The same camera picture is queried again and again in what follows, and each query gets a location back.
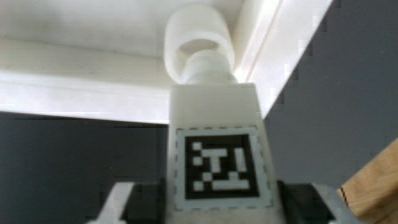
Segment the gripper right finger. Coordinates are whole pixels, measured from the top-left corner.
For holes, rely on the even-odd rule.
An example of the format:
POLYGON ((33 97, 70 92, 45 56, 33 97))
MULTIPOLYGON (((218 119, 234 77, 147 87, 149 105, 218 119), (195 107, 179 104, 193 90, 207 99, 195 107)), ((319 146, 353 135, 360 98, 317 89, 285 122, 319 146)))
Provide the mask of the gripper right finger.
POLYGON ((355 224, 335 189, 317 183, 276 182, 285 224, 355 224))

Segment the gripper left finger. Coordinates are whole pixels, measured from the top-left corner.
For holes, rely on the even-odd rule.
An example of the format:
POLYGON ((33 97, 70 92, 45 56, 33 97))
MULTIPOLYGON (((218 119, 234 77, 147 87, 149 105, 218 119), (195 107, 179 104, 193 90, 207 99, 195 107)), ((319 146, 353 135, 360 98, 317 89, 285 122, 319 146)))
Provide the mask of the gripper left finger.
POLYGON ((163 186, 154 182, 117 182, 97 216, 86 224, 163 224, 163 186))

